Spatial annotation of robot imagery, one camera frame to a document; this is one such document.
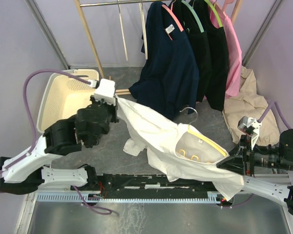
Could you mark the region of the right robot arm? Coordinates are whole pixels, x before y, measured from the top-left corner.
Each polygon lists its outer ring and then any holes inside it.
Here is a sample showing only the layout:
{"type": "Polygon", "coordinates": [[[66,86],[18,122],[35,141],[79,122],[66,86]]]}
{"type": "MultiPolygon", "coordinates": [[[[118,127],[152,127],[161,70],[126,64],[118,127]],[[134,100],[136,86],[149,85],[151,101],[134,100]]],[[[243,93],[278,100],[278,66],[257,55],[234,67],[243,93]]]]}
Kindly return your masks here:
{"type": "Polygon", "coordinates": [[[293,171],[293,129],[281,133],[277,146],[251,146],[251,137],[242,135],[229,157],[217,163],[219,169],[243,176],[243,190],[269,199],[293,216],[293,185],[286,186],[261,181],[255,177],[255,169],[266,168],[278,172],[293,171]]]}

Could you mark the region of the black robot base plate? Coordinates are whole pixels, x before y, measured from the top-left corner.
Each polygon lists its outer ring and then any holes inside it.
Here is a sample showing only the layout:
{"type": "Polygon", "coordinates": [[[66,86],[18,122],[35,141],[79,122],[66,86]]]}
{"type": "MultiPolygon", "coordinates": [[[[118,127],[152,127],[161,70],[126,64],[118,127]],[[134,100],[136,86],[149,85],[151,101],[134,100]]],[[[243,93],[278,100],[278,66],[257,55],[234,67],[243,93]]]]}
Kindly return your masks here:
{"type": "Polygon", "coordinates": [[[79,191],[98,193],[104,198],[204,198],[216,192],[212,182],[178,179],[169,182],[166,175],[98,175],[79,191]]]}

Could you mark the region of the yellow hanger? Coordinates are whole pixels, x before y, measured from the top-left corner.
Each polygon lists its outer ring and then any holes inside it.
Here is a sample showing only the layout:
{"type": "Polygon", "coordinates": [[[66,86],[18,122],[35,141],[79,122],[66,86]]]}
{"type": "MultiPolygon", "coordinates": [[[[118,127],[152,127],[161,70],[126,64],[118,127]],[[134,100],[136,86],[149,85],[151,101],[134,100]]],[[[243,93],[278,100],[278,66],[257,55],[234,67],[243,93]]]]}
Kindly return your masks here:
{"type": "Polygon", "coordinates": [[[186,127],[185,133],[176,144],[175,153],[179,158],[203,164],[216,164],[229,156],[229,153],[220,145],[207,136],[203,135],[192,124],[197,121],[198,113],[192,107],[185,107],[185,110],[193,110],[196,114],[186,127]]]}

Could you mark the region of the white t shirt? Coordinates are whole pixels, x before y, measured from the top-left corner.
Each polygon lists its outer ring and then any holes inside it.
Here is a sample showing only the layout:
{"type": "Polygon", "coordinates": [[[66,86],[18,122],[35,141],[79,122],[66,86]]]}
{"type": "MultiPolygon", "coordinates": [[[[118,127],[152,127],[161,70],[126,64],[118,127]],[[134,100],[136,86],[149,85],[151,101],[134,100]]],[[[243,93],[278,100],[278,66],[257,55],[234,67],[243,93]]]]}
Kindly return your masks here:
{"type": "Polygon", "coordinates": [[[130,138],[123,151],[137,156],[146,150],[151,167],[170,182],[192,179],[212,182],[218,192],[231,199],[244,187],[244,179],[217,168],[229,153],[189,124],[177,124],[153,109],[118,98],[118,116],[126,122],[130,138]]]}

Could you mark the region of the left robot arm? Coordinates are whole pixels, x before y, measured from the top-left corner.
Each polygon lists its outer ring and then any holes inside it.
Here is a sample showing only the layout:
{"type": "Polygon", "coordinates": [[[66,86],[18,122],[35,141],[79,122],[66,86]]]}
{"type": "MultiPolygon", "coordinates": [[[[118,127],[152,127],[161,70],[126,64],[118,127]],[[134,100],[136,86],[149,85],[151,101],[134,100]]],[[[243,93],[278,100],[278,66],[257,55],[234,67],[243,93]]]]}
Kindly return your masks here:
{"type": "Polygon", "coordinates": [[[0,157],[0,193],[25,195],[42,189],[94,190],[98,186],[95,168],[54,169],[51,162],[82,147],[99,144],[109,132],[109,124],[118,122],[117,99],[111,101],[90,97],[91,104],[67,119],[48,127],[31,152],[14,158],[0,157]]]}

